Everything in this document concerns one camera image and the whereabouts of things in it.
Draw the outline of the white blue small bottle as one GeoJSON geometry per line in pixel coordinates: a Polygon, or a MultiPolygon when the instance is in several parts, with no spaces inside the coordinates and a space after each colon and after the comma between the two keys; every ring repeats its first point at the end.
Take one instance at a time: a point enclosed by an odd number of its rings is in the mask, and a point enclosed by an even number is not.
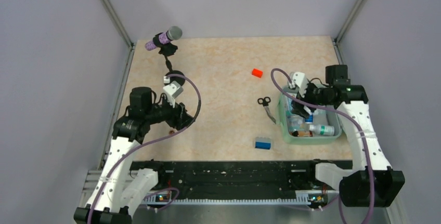
{"type": "Polygon", "coordinates": [[[314,114],[310,113],[309,116],[305,118],[304,122],[306,124],[313,124],[314,123],[314,114]]]}

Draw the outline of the blue cotton ball bag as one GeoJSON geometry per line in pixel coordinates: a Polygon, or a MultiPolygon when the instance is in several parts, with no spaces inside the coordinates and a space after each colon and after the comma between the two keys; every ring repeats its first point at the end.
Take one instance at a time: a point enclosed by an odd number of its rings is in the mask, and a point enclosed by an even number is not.
{"type": "Polygon", "coordinates": [[[290,97],[283,96],[283,103],[284,103],[286,116],[293,116],[295,114],[293,112],[292,102],[293,100],[290,97]]]}

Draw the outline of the clear teal zip bag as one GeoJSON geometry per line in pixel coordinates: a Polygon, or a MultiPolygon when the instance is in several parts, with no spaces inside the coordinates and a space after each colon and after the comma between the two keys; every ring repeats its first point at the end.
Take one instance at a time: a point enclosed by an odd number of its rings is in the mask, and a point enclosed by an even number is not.
{"type": "Polygon", "coordinates": [[[287,117],[287,129],[290,133],[303,130],[304,118],[299,115],[289,115],[287,117]]]}

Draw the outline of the white teal small bottle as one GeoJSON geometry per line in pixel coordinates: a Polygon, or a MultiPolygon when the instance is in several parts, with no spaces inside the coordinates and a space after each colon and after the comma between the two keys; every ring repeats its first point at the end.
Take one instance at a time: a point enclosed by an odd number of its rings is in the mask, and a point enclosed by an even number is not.
{"type": "Polygon", "coordinates": [[[314,134],[321,136],[333,136],[335,133],[335,128],[330,125],[314,125],[310,124],[307,126],[307,129],[314,134]]]}

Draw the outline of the brown medicine bottle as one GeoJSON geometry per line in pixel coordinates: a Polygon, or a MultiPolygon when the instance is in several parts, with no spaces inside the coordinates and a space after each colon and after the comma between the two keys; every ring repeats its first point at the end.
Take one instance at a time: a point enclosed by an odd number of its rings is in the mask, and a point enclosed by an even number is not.
{"type": "Polygon", "coordinates": [[[311,131],[305,131],[305,130],[296,130],[291,133],[293,137],[312,137],[313,133],[311,131]]]}

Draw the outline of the black handled scissors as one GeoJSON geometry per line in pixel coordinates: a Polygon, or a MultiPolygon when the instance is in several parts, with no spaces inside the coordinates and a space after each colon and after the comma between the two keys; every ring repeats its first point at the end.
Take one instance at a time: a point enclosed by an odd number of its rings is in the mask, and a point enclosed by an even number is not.
{"type": "Polygon", "coordinates": [[[266,112],[267,116],[269,117],[269,119],[276,125],[277,120],[274,118],[274,116],[272,115],[272,113],[269,109],[269,104],[271,103],[271,98],[270,97],[258,98],[257,103],[265,109],[265,112],[266,112]]]}

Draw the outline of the green plastic medicine box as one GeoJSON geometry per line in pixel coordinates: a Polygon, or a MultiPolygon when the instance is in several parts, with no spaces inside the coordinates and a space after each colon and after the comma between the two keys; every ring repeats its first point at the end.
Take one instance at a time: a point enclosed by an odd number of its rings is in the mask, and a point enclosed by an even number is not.
{"type": "Polygon", "coordinates": [[[287,129],[287,117],[283,103],[283,93],[278,99],[278,123],[281,128],[284,142],[295,145],[322,145],[329,144],[340,137],[342,127],[338,115],[329,110],[316,110],[314,114],[314,125],[330,125],[335,128],[333,136],[321,136],[313,133],[312,137],[293,137],[287,129]]]}

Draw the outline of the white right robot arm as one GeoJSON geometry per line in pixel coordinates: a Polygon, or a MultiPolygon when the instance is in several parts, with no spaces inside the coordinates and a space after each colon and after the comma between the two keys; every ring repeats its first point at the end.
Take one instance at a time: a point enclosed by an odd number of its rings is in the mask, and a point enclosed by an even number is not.
{"type": "Polygon", "coordinates": [[[290,74],[288,85],[297,89],[293,110],[300,116],[316,109],[336,113],[351,149],[352,169],[319,162],[305,174],[305,182],[312,189],[325,183],[338,190],[347,207],[389,207],[405,176],[392,168],[380,147],[365,88],[351,83],[346,65],[327,66],[325,74],[324,86],[315,85],[302,72],[290,74]]]}

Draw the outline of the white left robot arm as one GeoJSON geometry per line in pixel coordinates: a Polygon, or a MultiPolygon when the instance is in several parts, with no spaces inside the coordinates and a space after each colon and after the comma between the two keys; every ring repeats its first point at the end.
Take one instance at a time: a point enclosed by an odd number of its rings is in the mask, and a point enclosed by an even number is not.
{"type": "Polygon", "coordinates": [[[183,88],[172,82],[163,87],[160,102],[149,87],[135,87],[125,113],[113,126],[110,150],[94,191],[84,207],[78,207],[76,223],[132,223],[133,215],[146,194],[166,185],[167,176],[156,168],[141,169],[126,184],[135,153],[145,146],[145,135],[154,124],[166,122],[177,131],[193,120],[177,97],[183,88]]]}

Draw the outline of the orange block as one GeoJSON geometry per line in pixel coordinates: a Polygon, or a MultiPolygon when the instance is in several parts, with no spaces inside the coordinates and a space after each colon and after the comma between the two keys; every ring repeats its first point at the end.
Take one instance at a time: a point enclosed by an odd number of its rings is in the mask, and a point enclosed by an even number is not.
{"type": "Polygon", "coordinates": [[[262,76],[263,76],[263,71],[261,71],[261,70],[259,70],[259,69],[253,69],[252,72],[251,72],[251,74],[252,74],[253,76],[255,76],[255,77],[262,78],[262,76]]]}

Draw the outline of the blue grey small box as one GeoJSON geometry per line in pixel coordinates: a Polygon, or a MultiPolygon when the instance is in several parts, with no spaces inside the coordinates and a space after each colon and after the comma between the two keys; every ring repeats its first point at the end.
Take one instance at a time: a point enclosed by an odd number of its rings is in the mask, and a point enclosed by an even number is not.
{"type": "Polygon", "coordinates": [[[254,148],[262,150],[270,150],[272,147],[272,140],[265,137],[256,137],[254,139],[254,148]]]}

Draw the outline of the purple grey microphone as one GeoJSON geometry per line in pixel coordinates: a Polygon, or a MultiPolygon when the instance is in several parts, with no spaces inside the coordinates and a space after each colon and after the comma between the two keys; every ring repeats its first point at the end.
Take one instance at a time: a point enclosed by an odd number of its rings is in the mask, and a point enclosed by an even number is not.
{"type": "Polygon", "coordinates": [[[155,35],[152,40],[145,44],[147,51],[161,48],[174,40],[178,40],[182,37],[183,31],[180,27],[172,26],[167,31],[155,35]]]}

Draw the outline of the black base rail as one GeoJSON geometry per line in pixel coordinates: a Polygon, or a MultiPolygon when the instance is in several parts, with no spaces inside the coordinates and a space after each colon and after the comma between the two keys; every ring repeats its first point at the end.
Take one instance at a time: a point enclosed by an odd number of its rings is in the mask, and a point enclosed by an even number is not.
{"type": "Polygon", "coordinates": [[[154,189],[177,188],[180,200],[290,200],[301,191],[329,193],[315,178],[316,161],[142,161],[130,171],[158,172],[154,189]]]}

